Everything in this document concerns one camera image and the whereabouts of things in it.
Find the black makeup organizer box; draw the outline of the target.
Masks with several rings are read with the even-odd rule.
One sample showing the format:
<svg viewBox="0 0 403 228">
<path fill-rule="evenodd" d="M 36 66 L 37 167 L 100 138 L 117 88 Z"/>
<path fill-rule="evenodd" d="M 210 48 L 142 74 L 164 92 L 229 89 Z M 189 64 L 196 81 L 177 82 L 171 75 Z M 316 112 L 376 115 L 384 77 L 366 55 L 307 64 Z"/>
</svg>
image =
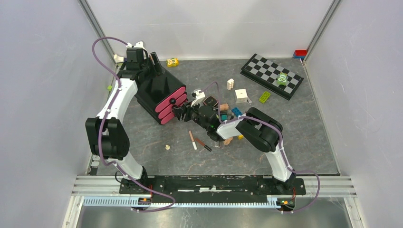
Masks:
<svg viewBox="0 0 403 228">
<path fill-rule="evenodd" d="M 182 86 L 186 87 L 182 81 L 166 70 L 161 76 L 145 80 L 138 87 L 135 97 L 140 106 L 144 108 L 158 124 L 164 125 L 175 117 L 172 113 L 172 107 L 160 113 L 155 111 L 155 107 Z"/>
</svg>

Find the pink top drawer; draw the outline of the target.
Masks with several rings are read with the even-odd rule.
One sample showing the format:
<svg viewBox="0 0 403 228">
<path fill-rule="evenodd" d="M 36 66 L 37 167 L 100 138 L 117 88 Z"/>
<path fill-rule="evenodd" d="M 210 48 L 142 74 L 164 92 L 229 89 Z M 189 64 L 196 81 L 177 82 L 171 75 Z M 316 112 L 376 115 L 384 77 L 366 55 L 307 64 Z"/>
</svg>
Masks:
<svg viewBox="0 0 403 228">
<path fill-rule="evenodd" d="M 182 86 L 162 100 L 156 107 L 155 111 L 160 113 L 173 105 L 179 106 L 187 99 L 186 87 Z"/>
</svg>

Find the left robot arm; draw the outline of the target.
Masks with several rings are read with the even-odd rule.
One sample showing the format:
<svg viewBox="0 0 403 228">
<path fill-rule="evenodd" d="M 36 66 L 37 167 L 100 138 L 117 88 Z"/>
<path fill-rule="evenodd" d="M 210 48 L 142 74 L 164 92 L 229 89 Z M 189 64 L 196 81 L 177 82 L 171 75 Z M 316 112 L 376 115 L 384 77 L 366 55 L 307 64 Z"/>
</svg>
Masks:
<svg viewBox="0 0 403 228">
<path fill-rule="evenodd" d="M 130 141 L 121 123 L 140 80 L 133 71 L 123 76 L 113 70 L 110 73 L 115 86 L 109 99 L 95 118 L 85 122 L 90 150 L 104 166 L 115 166 L 124 179 L 131 181 L 133 190 L 145 193 L 149 189 L 146 170 L 129 152 Z"/>
</svg>

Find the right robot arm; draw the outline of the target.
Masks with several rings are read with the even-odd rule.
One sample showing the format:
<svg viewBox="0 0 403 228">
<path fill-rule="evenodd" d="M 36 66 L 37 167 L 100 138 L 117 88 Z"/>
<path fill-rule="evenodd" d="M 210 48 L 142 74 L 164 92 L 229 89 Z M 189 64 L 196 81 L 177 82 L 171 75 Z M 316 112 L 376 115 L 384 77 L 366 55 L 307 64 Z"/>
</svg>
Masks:
<svg viewBox="0 0 403 228">
<path fill-rule="evenodd" d="M 252 107 L 246 113 L 222 121 L 219 110 L 209 105 L 173 106 L 172 112 L 178 120 L 194 121 L 216 142 L 243 135 L 256 149 L 265 153 L 272 168 L 277 192 L 286 194 L 293 189 L 296 178 L 294 169 L 285 155 L 282 141 L 282 125 L 259 109 Z"/>
</svg>

